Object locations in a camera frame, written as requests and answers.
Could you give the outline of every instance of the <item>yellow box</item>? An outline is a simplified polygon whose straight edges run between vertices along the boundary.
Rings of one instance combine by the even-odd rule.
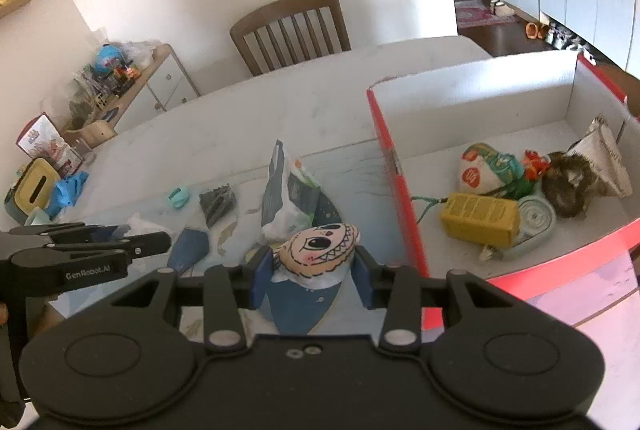
[[[518,201],[454,193],[440,214],[447,235],[496,248],[513,246],[520,231]]]

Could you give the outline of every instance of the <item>rug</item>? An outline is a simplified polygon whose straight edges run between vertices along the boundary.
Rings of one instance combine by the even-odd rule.
[[[456,2],[456,22],[458,29],[475,27],[478,25],[495,25],[516,22],[518,18],[505,16],[503,18],[491,14],[482,0],[462,0]]]

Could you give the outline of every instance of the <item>cardboard box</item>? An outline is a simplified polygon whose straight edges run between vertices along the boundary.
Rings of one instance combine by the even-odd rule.
[[[373,85],[368,99],[406,250],[424,276],[466,269],[530,299],[640,244],[640,124],[624,94],[575,53],[499,57],[396,78]],[[471,143],[517,156],[527,148],[564,151],[599,114],[620,136],[631,197],[595,198],[585,217],[559,218],[548,241],[513,261],[481,262],[479,245],[446,235],[438,206],[417,225],[423,206],[411,197],[456,191],[460,156]]]

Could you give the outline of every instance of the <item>wall shelf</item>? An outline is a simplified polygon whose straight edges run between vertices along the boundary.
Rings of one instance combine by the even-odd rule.
[[[12,0],[7,4],[4,4],[4,6],[0,6],[0,18],[4,18],[8,14],[14,12],[16,9],[20,9],[31,1],[32,0]]]

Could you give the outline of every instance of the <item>green string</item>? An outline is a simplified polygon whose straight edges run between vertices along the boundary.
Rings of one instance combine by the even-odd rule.
[[[443,203],[447,202],[447,198],[436,199],[435,197],[422,197],[420,195],[416,195],[416,196],[411,197],[411,200],[412,201],[425,201],[427,203],[427,206],[422,211],[422,215],[420,216],[420,218],[418,219],[416,224],[420,224],[420,221],[424,219],[424,216],[427,214],[427,212],[429,210],[431,210],[436,204],[443,204]]]

